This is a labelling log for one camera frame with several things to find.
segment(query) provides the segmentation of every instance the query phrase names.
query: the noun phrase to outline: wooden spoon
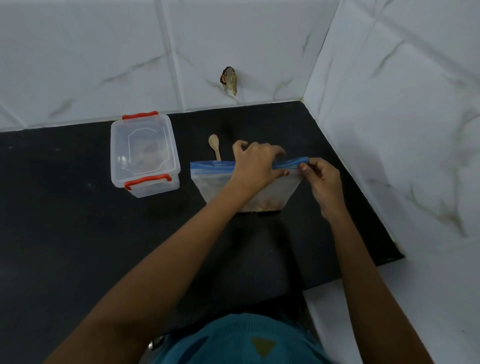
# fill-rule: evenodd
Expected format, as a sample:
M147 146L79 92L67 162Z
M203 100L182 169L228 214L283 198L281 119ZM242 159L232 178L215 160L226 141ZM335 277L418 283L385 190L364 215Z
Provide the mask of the wooden spoon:
M216 159L217 160L221 160L220 159L220 152L218 151L218 136L216 136L215 134L212 134L209 138L208 138L208 143L209 145L212 147L212 149L215 151L215 156L216 156Z

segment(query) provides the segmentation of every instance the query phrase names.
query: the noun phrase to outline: transparent plastic box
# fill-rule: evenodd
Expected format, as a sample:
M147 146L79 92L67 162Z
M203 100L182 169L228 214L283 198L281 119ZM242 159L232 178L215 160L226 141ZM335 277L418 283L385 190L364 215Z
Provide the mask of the transparent plastic box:
M180 187L180 161L167 115L124 115L112 124L110 167L115 186L136 197Z
M282 210L288 199L302 180L298 168L300 163L308 163L307 157L276 162L273 169L286 168L290 174L276 179L261 190L239 212L263 212ZM198 187L205 202L209 203L230 181L235 162L207 160L190 163L190 176Z

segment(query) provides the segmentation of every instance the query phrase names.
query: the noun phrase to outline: black kitchen counter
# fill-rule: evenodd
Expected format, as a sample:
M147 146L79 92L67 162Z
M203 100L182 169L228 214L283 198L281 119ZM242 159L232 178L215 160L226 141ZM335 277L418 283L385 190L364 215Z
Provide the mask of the black kitchen counter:
M0 133L0 357L39 363L98 300L205 202L189 163L234 160L238 139L322 157L377 265L400 259L383 225L300 102L170 115L180 189L137 199L110 179L110 122ZM340 277L333 237L303 181L283 211L237 214L160 332Z

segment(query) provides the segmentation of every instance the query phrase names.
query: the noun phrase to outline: plastic bag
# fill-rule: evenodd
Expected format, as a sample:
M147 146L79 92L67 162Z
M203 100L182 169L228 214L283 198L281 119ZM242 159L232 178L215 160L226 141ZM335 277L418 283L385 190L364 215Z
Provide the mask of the plastic bag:
M290 175L280 177L261 190L240 212L277 211L283 209L292 193L302 180L298 165L308 163L307 157L274 162L273 169L286 168ZM209 203L230 181L235 162L206 160L190 163L190 176L200 190L205 202Z

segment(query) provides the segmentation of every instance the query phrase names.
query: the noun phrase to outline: red handle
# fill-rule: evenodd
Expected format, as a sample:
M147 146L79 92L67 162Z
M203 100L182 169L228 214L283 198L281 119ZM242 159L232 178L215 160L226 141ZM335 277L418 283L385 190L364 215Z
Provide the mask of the red handle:
M152 116L152 115L158 115L158 111L141 112L139 114L133 114L133 115L123 115L121 119L126 120L126 119L143 118L144 116Z
M158 176L142 177L134 181L125 182L124 186L127 190L131 191L132 190L131 186L134 186L136 184L147 182L147 181L162 180L162 179L166 179L168 182L172 181L172 178L170 177L169 174L159 174Z

